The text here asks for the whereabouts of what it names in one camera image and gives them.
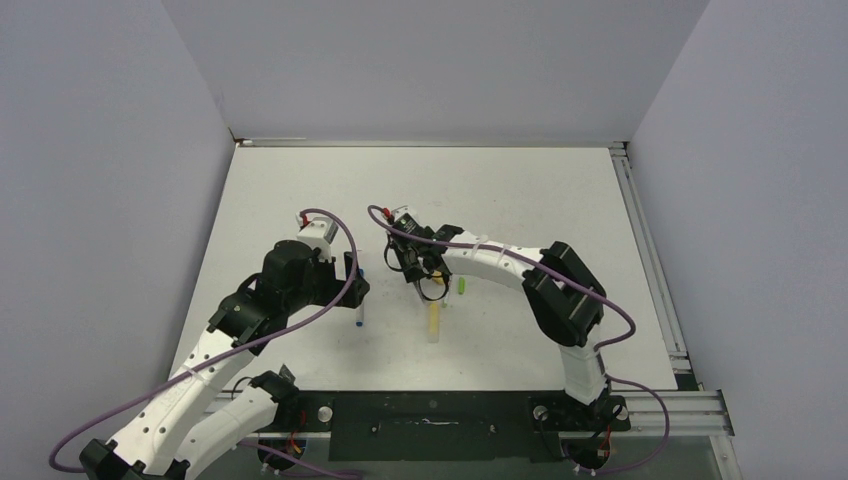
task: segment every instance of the purple cable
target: purple cable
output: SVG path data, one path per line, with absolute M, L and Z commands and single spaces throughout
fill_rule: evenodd
M 313 315 L 309 316 L 305 320 L 303 320 L 299 323 L 296 323 L 296 324 L 292 325 L 291 327 L 287 327 L 283 330 L 280 330 L 279 332 L 272 333 L 271 335 L 267 335 L 267 336 L 264 336 L 262 338 L 258 338 L 258 339 L 254 340 L 252 342 L 245 343 L 244 345 L 236 347 L 236 348 L 229 350 L 227 352 L 224 352 L 220 355 L 216 355 L 216 356 L 210 358 L 209 360 L 206 360 L 203 363 L 199 363 L 199 364 L 195 365 L 194 370 L 203 370 L 206 367 L 209 367 L 211 365 L 214 365 L 214 364 L 220 362 L 221 360 L 224 360 L 225 358 L 232 357 L 233 355 L 237 355 L 238 353 L 243 352 L 245 350 L 248 350 L 250 348 L 253 348 L 257 345 L 262 345 L 262 344 L 268 343 L 275 338 L 282 337 L 283 335 L 286 335 L 286 334 L 291 333 L 295 330 L 303 328 L 303 327 L 309 325 L 310 323 L 314 322 L 318 318 L 320 318 L 325 313 L 327 313 L 331 308 L 333 308 L 337 303 L 339 303 L 339 301 L 341 301 L 342 297 L 344 297 L 347 290 L 353 284 L 353 279 L 355 278 L 354 273 L 359 268 L 359 263 L 358 263 L 358 259 L 357 259 L 357 255 L 356 255 L 356 243 L 353 240 L 353 235 L 350 233 L 350 229 L 347 228 L 347 225 L 345 225 L 344 222 L 342 222 L 339 217 L 333 215 L 332 213 L 330 213 L 326 210 L 322 210 L 320 208 L 307 208 L 306 210 L 303 210 L 303 211 L 300 212 L 301 215 L 306 215 L 306 214 L 309 214 L 309 213 L 317 213 L 317 214 L 324 215 L 324 216 L 327 216 L 330 219 L 332 219 L 334 222 L 336 222 L 339 225 L 339 227 L 342 229 L 342 231 L 344 231 L 345 236 L 347 236 L 348 242 L 350 242 L 350 252 L 351 252 L 351 256 L 353 257 L 353 261 L 351 262 L 351 270 L 350 270 L 351 274 L 345 280 L 344 286 L 342 286 L 341 291 L 339 291 L 338 295 L 336 295 L 330 301 L 330 303 L 327 304 L 327 306 L 321 308 L 320 310 L 318 310 L 317 312 L 315 312 Z M 108 412 L 106 412 L 106 413 L 104 413 L 104 414 L 102 414 L 98 417 L 95 417 L 95 418 L 89 420 L 88 422 L 84 423 L 83 425 L 75 428 L 70 433 L 68 433 L 67 435 L 62 437 L 62 439 L 59 440 L 58 443 L 56 443 L 56 445 L 50 451 L 50 456 L 47 460 L 47 463 L 54 470 L 58 470 L 60 472 L 85 473 L 85 470 L 83 470 L 80 467 L 69 467 L 67 465 L 63 465 L 63 464 L 59 463 L 56 460 L 56 457 L 59 455 L 59 451 L 61 451 L 62 448 L 65 445 L 68 444 L 68 442 L 70 442 L 71 440 L 76 438 L 82 432 L 84 432 L 84 431 L 88 430 L 89 428 L 97 425 L 98 423 L 101 423 L 104 420 L 112 418 L 112 417 L 114 417 L 115 415 L 117 415 L 121 412 L 125 412 L 125 411 L 129 410 L 130 408 L 140 404 L 141 402 L 154 397 L 156 394 L 158 394 L 158 393 L 160 393 L 164 390 L 167 390 L 167 389 L 173 387 L 174 385 L 182 382 L 183 380 L 185 380 L 186 378 L 188 378 L 190 376 L 191 376 L 191 372 L 183 372 L 183 373 L 169 379 L 167 382 L 159 385 L 158 387 L 154 388 L 153 390 L 135 398 L 134 400 L 130 400 L 129 402 L 127 402 L 123 405 L 117 406 L 117 407 L 113 408 L 112 410 L 109 410 Z
M 311 463 L 304 462 L 303 460 L 296 458 L 296 457 L 293 457 L 293 456 L 291 456 L 291 455 L 289 455 L 289 454 L 287 454 L 287 453 L 285 453 L 281 450 L 277 450 L 275 448 L 267 447 L 267 446 L 261 445 L 259 443 L 245 442 L 245 441 L 242 440 L 238 444 L 239 444 L 239 446 L 242 446 L 242 447 L 255 448 L 257 450 L 261 450 L 263 452 L 270 453 L 271 455 L 276 455 L 278 457 L 284 458 L 284 459 L 294 463 L 295 465 L 300 465 L 301 467 L 308 468 L 308 469 L 312 470 L 313 472 L 315 472 L 315 473 L 305 473 L 305 472 L 301 473 L 301 472 L 288 472 L 288 471 L 285 471 L 285 470 L 280 472 L 282 475 L 285 475 L 287 477 L 322 477 L 322 476 L 326 476 L 326 477 L 340 478 L 342 480 L 361 480 L 363 478 L 362 472 L 360 472 L 358 470 L 337 470 L 337 471 L 334 472 L 332 470 L 327 470 L 327 469 L 321 468 L 317 465 L 312 465 Z
M 380 227 L 383 228 L 383 230 L 386 230 L 387 232 L 391 233 L 392 235 L 397 235 L 399 237 L 408 238 L 410 240 L 415 240 L 417 242 L 426 243 L 426 244 L 429 244 L 429 245 L 437 245 L 437 246 L 440 246 L 440 247 L 449 247 L 449 248 L 474 248 L 475 247 L 475 245 L 473 243 L 442 242 L 442 241 L 438 241 L 438 240 L 430 240 L 429 238 L 422 238 L 422 237 L 416 237 L 415 235 L 410 235 L 410 234 L 403 232 L 401 230 L 398 230 L 396 228 L 392 228 L 390 225 L 388 225 L 385 222 L 382 222 L 379 218 L 377 218 L 376 215 L 374 215 L 375 211 L 382 215 L 383 209 L 376 206 L 376 205 L 369 205 L 368 206 L 368 215 L 371 217 L 371 220 L 374 220 L 374 222 L 377 225 L 379 225 Z M 624 311 L 624 309 L 622 309 L 621 307 L 619 307 L 618 305 L 616 305 L 615 303 L 613 303 L 611 300 L 604 297 L 603 295 L 600 295 L 600 294 L 598 294 L 598 293 L 596 293 L 592 290 L 589 290 L 588 288 L 586 288 L 583 285 L 580 285 L 579 283 L 571 280 L 570 278 L 566 277 L 565 275 L 562 275 L 561 273 L 554 271 L 553 269 L 546 267 L 545 265 L 542 265 L 541 263 L 539 263 L 535 260 L 527 258 L 524 255 L 521 255 L 519 253 L 515 253 L 511 250 L 503 250 L 501 248 L 498 248 L 498 247 L 495 247 L 495 246 L 492 246 L 492 245 L 485 245 L 485 244 L 477 245 L 477 248 L 480 249 L 480 250 L 489 250 L 489 251 L 498 252 L 498 253 L 503 252 L 503 254 L 508 256 L 508 257 L 512 257 L 516 260 L 519 260 L 519 261 L 522 261 L 522 262 L 527 263 L 529 265 L 532 265 L 532 266 L 538 268 L 539 270 L 547 273 L 551 277 L 553 277 L 553 278 L 559 280 L 560 282 L 568 285 L 569 287 L 573 288 L 574 290 L 577 290 L 578 292 L 580 292 L 584 295 L 587 295 L 589 298 L 591 298 L 595 301 L 601 302 L 602 304 L 608 306 L 613 311 L 615 311 L 616 313 L 621 315 L 621 318 L 623 318 L 624 321 L 627 322 L 627 325 L 630 327 L 630 330 L 628 330 L 626 333 L 619 335 L 617 337 L 598 342 L 597 344 L 595 344 L 595 351 L 598 351 L 601 348 L 606 347 L 608 345 L 612 345 L 614 343 L 623 342 L 624 340 L 627 340 L 628 338 L 630 338 L 630 337 L 632 337 L 633 335 L 636 334 L 636 322 L 633 321 L 633 319 L 630 317 L 630 315 L 627 314 L 627 312 Z M 668 416 L 668 408 L 666 408 L 665 402 L 663 402 L 662 398 L 660 398 L 660 396 L 659 396 L 659 394 L 657 394 L 657 392 L 651 390 L 650 388 L 648 388 L 645 385 L 642 385 L 642 384 L 639 384 L 639 383 L 636 383 L 636 382 L 631 382 L 630 380 L 622 380 L 622 379 L 619 379 L 619 378 L 612 377 L 609 374 L 607 374 L 606 372 L 604 373 L 604 375 L 607 377 L 607 379 L 609 379 L 613 382 L 622 383 L 622 384 L 625 384 L 625 385 L 630 385 L 632 387 L 636 387 L 640 390 L 644 390 L 644 391 L 648 392 L 651 396 L 653 396 L 654 398 L 657 399 L 657 402 L 659 402 L 660 407 L 662 407 L 663 415 L 665 417 L 665 431 L 663 433 L 662 441 L 660 441 L 659 446 L 653 452 L 651 452 L 650 455 L 648 455 L 644 459 L 642 459 L 638 462 L 632 463 L 630 465 L 625 465 L 625 466 L 622 466 L 622 467 L 616 467 L 614 469 L 609 469 L 609 470 L 603 471 L 604 473 L 623 472 L 625 470 L 630 470 L 630 469 L 633 469 L 633 468 L 636 468 L 636 467 L 639 467 L 639 466 L 645 464 L 646 462 L 650 461 L 651 459 L 653 459 L 654 457 L 659 455 L 659 453 L 662 452 L 663 449 L 665 449 L 665 446 L 668 444 L 669 430 L 671 428 L 671 419 Z

